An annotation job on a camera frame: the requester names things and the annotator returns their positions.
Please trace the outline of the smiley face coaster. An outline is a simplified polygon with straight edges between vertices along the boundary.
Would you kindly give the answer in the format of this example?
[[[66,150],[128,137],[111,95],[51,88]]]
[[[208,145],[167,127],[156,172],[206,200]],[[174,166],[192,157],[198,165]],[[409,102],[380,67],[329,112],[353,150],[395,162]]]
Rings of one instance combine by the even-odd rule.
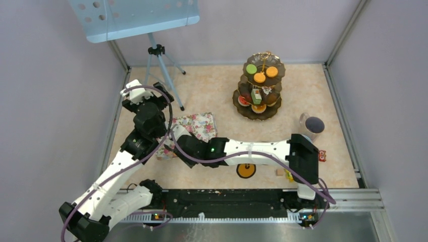
[[[251,178],[256,173],[256,166],[254,164],[238,164],[236,167],[236,173],[240,178]]]

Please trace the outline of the red sprinkled donut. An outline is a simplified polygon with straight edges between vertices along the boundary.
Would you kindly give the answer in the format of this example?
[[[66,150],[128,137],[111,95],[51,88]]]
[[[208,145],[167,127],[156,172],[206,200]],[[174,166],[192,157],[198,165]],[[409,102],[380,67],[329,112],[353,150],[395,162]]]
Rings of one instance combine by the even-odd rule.
[[[246,99],[243,96],[238,96],[238,103],[244,107],[251,105],[249,102],[246,101]]]

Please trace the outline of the orange fruit tart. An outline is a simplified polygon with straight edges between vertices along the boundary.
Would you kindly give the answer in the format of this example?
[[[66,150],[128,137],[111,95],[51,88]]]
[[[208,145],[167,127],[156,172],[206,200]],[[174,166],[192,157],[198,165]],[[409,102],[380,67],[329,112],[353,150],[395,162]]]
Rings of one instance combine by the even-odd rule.
[[[252,106],[251,106],[251,110],[252,110],[254,113],[261,114],[261,113],[265,112],[266,107],[267,107],[267,106],[266,106],[265,104],[264,104],[264,105],[252,105]]]

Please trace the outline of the green layered cake slice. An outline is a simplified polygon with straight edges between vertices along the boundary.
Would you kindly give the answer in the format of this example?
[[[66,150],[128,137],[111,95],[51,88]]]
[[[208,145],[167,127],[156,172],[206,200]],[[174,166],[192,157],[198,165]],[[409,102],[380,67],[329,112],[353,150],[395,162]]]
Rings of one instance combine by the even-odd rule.
[[[262,102],[262,95],[260,94],[260,90],[257,88],[252,89],[251,98],[254,105],[260,105]]]

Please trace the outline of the chocolate cream cake slice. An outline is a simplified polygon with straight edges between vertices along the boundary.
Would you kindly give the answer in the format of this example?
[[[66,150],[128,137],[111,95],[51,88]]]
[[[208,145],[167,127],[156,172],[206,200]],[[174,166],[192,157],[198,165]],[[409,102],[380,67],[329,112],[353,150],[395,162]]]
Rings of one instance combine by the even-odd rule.
[[[268,86],[263,86],[262,90],[263,90],[265,95],[269,95],[272,92],[271,87],[268,87]]]

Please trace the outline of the round biscuit cookie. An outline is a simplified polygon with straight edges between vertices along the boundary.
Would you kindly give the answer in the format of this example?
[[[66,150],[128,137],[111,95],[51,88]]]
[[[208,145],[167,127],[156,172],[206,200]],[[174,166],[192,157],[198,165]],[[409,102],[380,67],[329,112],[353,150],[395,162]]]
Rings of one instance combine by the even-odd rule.
[[[276,67],[268,67],[265,71],[265,74],[269,78],[274,78],[278,75],[279,71]]]

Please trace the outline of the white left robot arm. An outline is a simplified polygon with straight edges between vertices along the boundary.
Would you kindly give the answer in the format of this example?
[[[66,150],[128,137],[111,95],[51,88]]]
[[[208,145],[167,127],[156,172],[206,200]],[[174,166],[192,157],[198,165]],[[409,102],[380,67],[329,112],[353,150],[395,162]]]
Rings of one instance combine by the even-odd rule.
[[[164,143],[172,127],[173,96],[157,82],[141,85],[138,80],[128,83],[121,91],[122,105],[135,113],[134,130],[128,135],[112,163],[100,177],[73,202],[65,202],[59,213],[63,221],[60,240],[70,232],[77,241],[104,241],[109,232],[136,210],[156,208],[162,195],[156,190],[138,185],[134,190],[116,198],[124,183]]]

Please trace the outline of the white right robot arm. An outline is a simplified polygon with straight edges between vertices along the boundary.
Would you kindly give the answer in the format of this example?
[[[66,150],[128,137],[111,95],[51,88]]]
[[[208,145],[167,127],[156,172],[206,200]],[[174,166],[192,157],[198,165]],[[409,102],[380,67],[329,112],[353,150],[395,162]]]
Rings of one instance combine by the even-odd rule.
[[[173,136],[172,140],[173,152],[189,167],[253,164],[284,168],[297,183],[297,204],[309,208],[316,202],[319,149],[304,135],[292,134],[277,142],[243,142],[224,137],[206,142],[194,135]]]

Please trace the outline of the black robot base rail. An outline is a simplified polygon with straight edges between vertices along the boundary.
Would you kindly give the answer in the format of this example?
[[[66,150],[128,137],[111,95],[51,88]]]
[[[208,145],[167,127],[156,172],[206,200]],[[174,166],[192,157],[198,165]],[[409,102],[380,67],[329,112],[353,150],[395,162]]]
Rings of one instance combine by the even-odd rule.
[[[143,211],[169,212],[174,218],[195,218],[203,213],[214,219],[285,218],[291,212],[319,212],[326,201],[297,196],[296,191],[282,189],[179,190],[156,193]]]

